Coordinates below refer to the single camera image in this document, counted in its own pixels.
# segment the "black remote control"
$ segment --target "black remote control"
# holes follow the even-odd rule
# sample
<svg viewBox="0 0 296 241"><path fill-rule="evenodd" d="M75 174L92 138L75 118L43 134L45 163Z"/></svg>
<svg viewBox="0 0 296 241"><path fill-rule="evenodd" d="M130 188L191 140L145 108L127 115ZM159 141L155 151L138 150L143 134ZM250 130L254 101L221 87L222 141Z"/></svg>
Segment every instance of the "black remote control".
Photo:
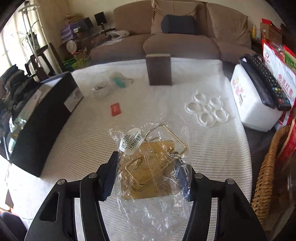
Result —
<svg viewBox="0 0 296 241"><path fill-rule="evenodd" d="M275 109L276 104L274 103L269 91L265 87L265 84L260 79L258 73L254 70L254 68L250 64L245 62L243 59L244 57L241 57L239 59L239 63L244 68L244 70L246 71L250 79L252 80L262 103L270 108Z"/></svg>
<svg viewBox="0 0 296 241"><path fill-rule="evenodd" d="M291 104L282 87L279 85L275 77L269 69L256 56L244 55L247 63L249 63L258 73L265 87L268 89L276 107L280 111L291 110Z"/></svg>

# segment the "white striped tablecloth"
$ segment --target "white striped tablecloth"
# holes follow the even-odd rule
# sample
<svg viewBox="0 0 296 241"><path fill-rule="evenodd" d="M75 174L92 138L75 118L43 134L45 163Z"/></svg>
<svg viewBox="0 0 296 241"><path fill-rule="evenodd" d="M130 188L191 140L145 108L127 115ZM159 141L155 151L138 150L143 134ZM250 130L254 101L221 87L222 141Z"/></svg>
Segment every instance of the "white striped tablecloth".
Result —
<svg viewBox="0 0 296 241"><path fill-rule="evenodd" d="M149 86L145 60L91 66L73 72L73 77L84 95L88 95L90 88L106 75L102 72L107 69L133 78L134 83L102 100L85 97L81 101L56 139L41 178L11 166L8 186L14 210L27 227L58 179L82 179L108 161L117 149L109 136L110 128L127 132L148 122L157 122L160 116L170 119L181 116L186 121L191 164L196 172L218 181L233 178L250 201L252 166L249 146L221 61L172 58L173 86ZM193 100L196 90L208 97L221 96L230 119L226 123L216 123L212 128L201 127L196 117L184 110L185 103ZM110 105L117 102L122 113L112 117ZM111 241L136 240L126 216L119 211L114 189L108 200L100 205ZM75 212L78 240L84 240L79 199L75 201ZM213 199L208 240L214 239L216 212L217 200ZM182 240L185 228L186 224L170 240Z"/></svg>

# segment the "white plastic box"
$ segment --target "white plastic box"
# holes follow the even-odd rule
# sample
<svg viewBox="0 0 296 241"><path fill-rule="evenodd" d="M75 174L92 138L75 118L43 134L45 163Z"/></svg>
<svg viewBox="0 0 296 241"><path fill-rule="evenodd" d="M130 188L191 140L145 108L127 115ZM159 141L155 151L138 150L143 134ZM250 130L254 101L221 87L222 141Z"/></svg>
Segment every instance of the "white plastic box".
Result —
<svg viewBox="0 0 296 241"><path fill-rule="evenodd" d="M269 131L283 112L262 103L252 80L240 64L235 66L230 82L243 125L258 131Z"/></svg>

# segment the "brown box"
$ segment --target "brown box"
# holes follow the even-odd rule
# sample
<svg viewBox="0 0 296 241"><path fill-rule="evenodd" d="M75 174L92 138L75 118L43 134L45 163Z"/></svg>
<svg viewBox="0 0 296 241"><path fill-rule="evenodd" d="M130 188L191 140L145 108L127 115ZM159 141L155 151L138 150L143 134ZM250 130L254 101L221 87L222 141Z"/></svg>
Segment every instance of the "brown box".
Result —
<svg viewBox="0 0 296 241"><path fill-rule="evenodd" d="M150 85L172 85L170 54L147 54L146 66Z"/></svg>
<svg viewBox="0 0 296 241"><path fill-rule="evenodd" d="M268 39L277 44L282 43L282 34L275 30L271 25L260 23L261 38Z"/></svg>

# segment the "small red square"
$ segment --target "small red square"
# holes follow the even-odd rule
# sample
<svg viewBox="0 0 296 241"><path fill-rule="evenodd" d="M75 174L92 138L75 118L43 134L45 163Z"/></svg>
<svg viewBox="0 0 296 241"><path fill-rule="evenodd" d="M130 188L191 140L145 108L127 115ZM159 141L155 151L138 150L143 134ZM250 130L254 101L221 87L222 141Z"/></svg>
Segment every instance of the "small red square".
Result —
<svg viewBox="0 0 296 241"><path fill-rule="evenodd" d="M111 105L111 115L112 116L117 116L121 114L121 109L119 103Z"/></svg>

